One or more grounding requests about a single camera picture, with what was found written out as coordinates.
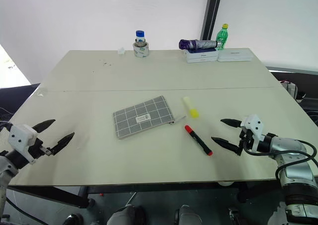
pencil case label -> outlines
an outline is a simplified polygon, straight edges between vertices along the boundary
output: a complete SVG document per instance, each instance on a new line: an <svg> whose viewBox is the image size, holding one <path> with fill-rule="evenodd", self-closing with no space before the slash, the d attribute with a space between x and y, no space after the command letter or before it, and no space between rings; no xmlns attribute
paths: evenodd
<svg viewBox="0 0 318 225"><path fill-rule="evenodd" d="M142 116L139 116L139 117L136 117L136 122L137 123L141 123L141 122L145 122L145 121L148 121L150 120L151 117L150 117L150 114L145 114L145 115L142 115Z"/></svg>

black pole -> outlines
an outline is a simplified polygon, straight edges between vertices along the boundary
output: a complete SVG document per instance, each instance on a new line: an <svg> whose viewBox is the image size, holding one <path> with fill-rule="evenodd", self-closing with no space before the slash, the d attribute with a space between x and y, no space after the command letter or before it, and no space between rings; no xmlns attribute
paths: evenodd
<svg viewBox="0 0 318 225"><path fill-rule="evenodd" d="M210 40L217 17L220 0L208 0L205 9L204 21L201 32L201 40Z"/></svg>

table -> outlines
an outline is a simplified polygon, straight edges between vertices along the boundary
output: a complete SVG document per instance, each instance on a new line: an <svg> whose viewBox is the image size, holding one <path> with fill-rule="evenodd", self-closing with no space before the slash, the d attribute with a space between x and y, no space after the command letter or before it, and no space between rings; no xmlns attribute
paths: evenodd
<svg viewBox="0 0 318 225"><path fill-rule="evenodd" d="M112 113L160 95L176 118L187 115L181 98L189 96L200 118L188 116L174 125L117 139ZM56 119L39 136L46 147L68 133L76 134L56 156L42 157L23 168L10 185L173 185L274 179L275 161L245 153L237 156L210 139L221 137L238 144L240 130L220 119L241 120L252 113L264 122L264 133L318 144L315 124L257 57L251 62L187 64L180 50L151 51L143 59L135 58L132 51L124 55L69 51L11 121L35 125ZM187 134L185 124L213 150L212 157ZM10 149L7 135L1 132L2 150ZM310 165L317 176L318 169Z"/></svg>

green plastic bottle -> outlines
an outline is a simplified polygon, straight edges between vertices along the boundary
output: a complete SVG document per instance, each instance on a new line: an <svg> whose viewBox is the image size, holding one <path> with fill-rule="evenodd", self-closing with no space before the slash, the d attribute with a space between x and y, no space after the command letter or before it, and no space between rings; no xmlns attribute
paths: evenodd
<svg viewBox="0 0 318 225"><path fill-rule="evenodd" d="M221 46L218 48L218 50L223 50L225 43L228 39L228 24L223 24L222 25L222 30L219 31L218 35L217 35L217 39L216 41L221 42Z"/></svg>

tape roll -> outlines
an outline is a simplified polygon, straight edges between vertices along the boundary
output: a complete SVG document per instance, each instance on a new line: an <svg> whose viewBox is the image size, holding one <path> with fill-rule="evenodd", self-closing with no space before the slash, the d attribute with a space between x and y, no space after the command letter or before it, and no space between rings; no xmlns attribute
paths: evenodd
<svg viewBox="0 0 318 225"><path fill-rule="evenodd" d="M137 43L134 43L133 47L134 47L134 51L135 51L135 56L136 57L143 58L143 57L148 56L148 54L149 54L148 42L146 42L146 45L143 46L143 47L138 47Z"/></svg>

